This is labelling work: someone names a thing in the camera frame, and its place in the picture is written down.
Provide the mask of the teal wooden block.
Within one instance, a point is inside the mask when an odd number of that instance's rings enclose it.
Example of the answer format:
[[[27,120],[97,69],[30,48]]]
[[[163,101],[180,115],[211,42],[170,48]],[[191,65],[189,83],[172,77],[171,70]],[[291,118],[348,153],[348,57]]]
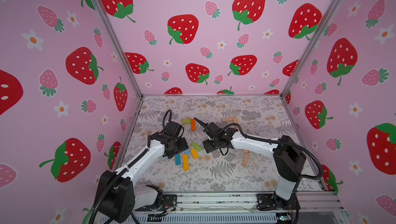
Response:
[[[175,155],[175,165],[180,165],[182,163],[180,154]]]

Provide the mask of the green wooden block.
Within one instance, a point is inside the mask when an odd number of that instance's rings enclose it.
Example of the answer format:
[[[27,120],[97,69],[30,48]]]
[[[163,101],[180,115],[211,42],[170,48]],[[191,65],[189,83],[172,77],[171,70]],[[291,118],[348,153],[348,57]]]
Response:
[[[197,152],[201,152],[202,148],[195,142],[191,143],[191,146],[197,151]]]
[[[191,119],[183,119],[182,124],[183,125],[191,124]]]

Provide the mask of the short yellow wooden block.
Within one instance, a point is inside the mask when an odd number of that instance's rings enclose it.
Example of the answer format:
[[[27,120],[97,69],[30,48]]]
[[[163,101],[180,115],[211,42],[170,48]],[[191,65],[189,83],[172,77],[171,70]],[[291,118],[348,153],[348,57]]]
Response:
[[[195,160],[199,158],[198,152],[195,149],[191,149],[190,153]]]

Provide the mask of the long yellow wooden block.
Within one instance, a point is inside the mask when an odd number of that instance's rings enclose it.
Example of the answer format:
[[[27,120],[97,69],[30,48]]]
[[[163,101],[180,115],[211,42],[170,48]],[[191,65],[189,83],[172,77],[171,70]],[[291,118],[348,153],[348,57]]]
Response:
[[[189,162],[188,162],[187,154],[182,155],[182,162],[183,162],[183,170],[188,171],[189,170]]]

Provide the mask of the orange wooden block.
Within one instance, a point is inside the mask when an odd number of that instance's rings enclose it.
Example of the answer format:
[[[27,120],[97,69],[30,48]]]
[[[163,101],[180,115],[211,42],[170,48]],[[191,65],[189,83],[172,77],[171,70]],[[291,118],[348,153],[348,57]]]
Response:
[[[196,120],[195,119],[191,119],[191,130],[195,131],[196,130]]]

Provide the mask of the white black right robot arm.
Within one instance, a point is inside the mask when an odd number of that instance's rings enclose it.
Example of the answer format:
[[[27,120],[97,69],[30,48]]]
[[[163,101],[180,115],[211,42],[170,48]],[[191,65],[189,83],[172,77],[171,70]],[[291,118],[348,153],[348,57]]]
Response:
[[[269,200],[262,200],[257,205],[259,211],[285,210],[301,181],[302,169],[306,155],[289,136],[279,139],[262,138],[242,134],[234,128],[225,131],[204,132],[208,139],[203,141],[207,153],[222,148],[242,149],[258,153],[274,160],[279,180],[275,192]]]

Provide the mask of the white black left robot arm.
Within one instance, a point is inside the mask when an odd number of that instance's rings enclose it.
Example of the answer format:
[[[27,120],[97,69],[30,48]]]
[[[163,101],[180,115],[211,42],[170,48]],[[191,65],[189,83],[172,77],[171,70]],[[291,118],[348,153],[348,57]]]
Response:
[[[115,171],[105,171],[98,184],[91,216],[88,223],[95,221],[98,212],[109,221],[122,223],[140,208],[158,210],[163,207],[163,190],[151,184],[135,191],[141,175],[161,157],[169,159],[188,149],[183,137],[160,132],[147,136],[147,146],[133,159]]]

